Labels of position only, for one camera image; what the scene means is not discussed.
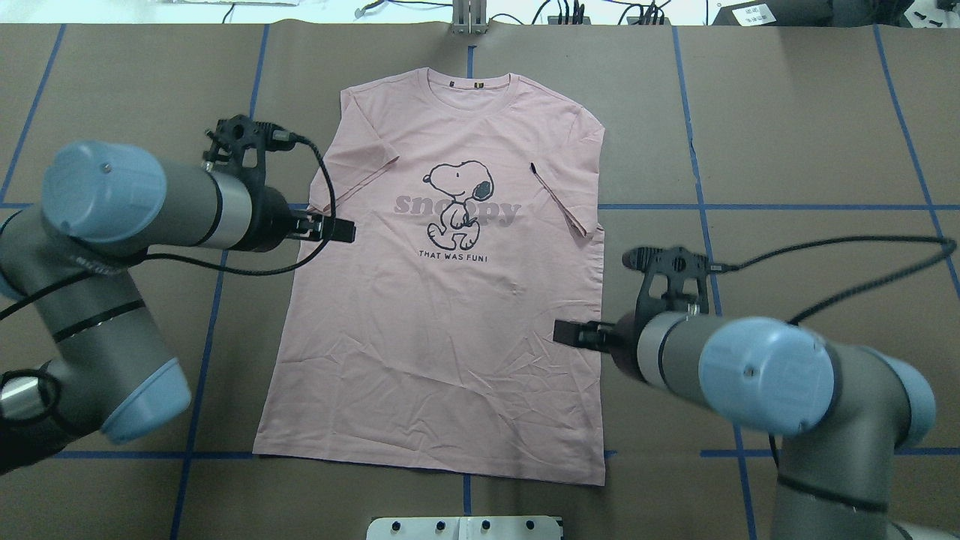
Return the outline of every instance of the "white bracket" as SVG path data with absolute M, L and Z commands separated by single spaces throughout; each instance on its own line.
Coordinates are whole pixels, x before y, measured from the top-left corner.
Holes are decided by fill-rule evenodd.
M 487 23 L 487 0 L 453 0 L 454 34 L 486 34 Z
M 549 516 L 378 518 L 367 540 L 563 540 L 563 523 Z

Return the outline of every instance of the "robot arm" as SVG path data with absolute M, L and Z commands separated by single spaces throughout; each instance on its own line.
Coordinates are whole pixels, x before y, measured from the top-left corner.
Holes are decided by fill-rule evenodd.
M 208 135 L 205 168 L 129 145 L 72 143 L 47 170 L 41 204 L 0 228 L 0 291 L 9 296 L 88 275 L 36 302 L 60 357 L 0 382 L 0 474 L 97 429 L 128 442 L 189 405 L 178 360 L 126 270 L 148 246 L 262 252 L 285 237 L 352 241 L 349 221 L 290 210 L 264 185 L 265 152 L 292 149 L 297 135 L 245 116 Z M 247 151 L 256 166 L 243 165 Z
M 554 340 L 610 353 L 628 376 L 747 428 L 783 435 L 772 538 L 951 538 L 888 522 L 896 448 L 933 426 L 933 392 L 910 365 L 767 318 L 706 316 L 709 263 L 683 248 L 624 255 L 645 273 L 615 325 L 557 321 Z M 649 296 L 657 274 L 661 298 Z M 698 294 L 684 294 L 696 280 Z

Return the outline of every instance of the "wrinkled fabric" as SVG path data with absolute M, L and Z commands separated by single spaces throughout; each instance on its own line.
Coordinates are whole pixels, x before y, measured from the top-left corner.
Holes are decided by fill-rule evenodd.
M 551 341 L 600 318 L 603 126 L 515 74 L 422 68 L 341 106 L 356 241 L 296 272 L 253 451 L 603 485 L 600 355 Z

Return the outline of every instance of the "black band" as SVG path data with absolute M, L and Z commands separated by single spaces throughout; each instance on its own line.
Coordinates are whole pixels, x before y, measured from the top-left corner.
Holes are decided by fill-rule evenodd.
M 213 175 L 209 171 L 204 171 L 206 176 L 210 177 L 210 181 L 213 182 L 213 189 L 217 193 L 217 212 L 213 215 L 213 222 L 210 224 L 210 230 L 204 234 L 204 237 L 197 241 L 195 246 L 199 246 L 210 239 L 214 233 L 217 232 L 217 227 L 220 226 L 220 218 L 224 215 L 224 193 L 220 190 L 220 184 L 217 182 L 217 179 L 213 178 Z
M 894 523 L 894 522 L 890 522 L 890 525 L 894 526 L 894 528 L 895 528 L 900 534 L 903 535 L 903 538 L 904 538 L 905 540 L 913 540 L 913 536 L 912 536 L 909 532 L 907 532 L 905 528 L 901 527 L 900 524 L 896 524 L 896 523 Z
M 114 317 L 123 315 L 124 313 L 127 313 L 129 311 L 133 311 L 134 309 L 140 309 L 141 307 L 145 307 L 145 306 L 146 304 L 143 303 L 143 300 L 136 300 L 128 304 L 123 304 L 122 306 L 114 307 L 113 309 L 101 311 L 100 313 L 88 319 L 84 319 L 79 323 L 72 324 L 63 330 L 58 331 L 57 333 L 54 333 L 53 334 L 54 342 L 60 343 L 64 339 L 77 335 L 78 333 L 86 329 L 95 327 L 101 323 L 106 323 L 106 321 Z
M 812 495 L 817 499 L 823 499 L 824 501 L 830 501 L 832 503 L 840 503 L 846 506 L 850 506 L 853 509 L 860 512 L 875 512 L 880 514 L 887 513 L 886 503 L 872 503 L 870 501 L 861 501 L 859 499 L 854 499 L 853 497 L 847 497 L 846 495 L 833 493 L 832 491 L 828 491 L 826 489 L 820 489 L 819 487 L 807 485 L 803 482 L 798 482 L 796 480 L 789 479 L 784 476 L 777 476 L 777 483 L 784 487 L 788 487 L 794 491 L 799 491 L 801 493 L 806 493 L 807 495 Z

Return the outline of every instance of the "shirt neckline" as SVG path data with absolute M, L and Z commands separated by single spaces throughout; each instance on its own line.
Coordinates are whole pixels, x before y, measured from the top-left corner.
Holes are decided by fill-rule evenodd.
M 519 77 L 515 73 L 507 73 L 506 75 L 501 75 L 500 77 L 493 77 L 490 79 L 465 79 L 463 77 L 451 77 L 429 67 L 422 67 L 417 71 L 417 80 L 420 84 L 420 92 L 423 94 L 426 100 L 436 109 L 460 116 L 484 116 L 503 110 L 507 105 L 514 101 L 514 97 L 516 97 L 517 83 L 519 80 Z M 462 109 L 441 99 L 437 95 L 437 92 L 430 87 L 430 83 L 445 85 L 440 88 L 440 91 L 443 91 L 444 87 L 479 89 L 477 85 L 480 85 L 481 87 L 494 88 L 505 86 L 507 91 L 503 92 L 501 95 L 497 96 L 496 99 L 480 109 Z

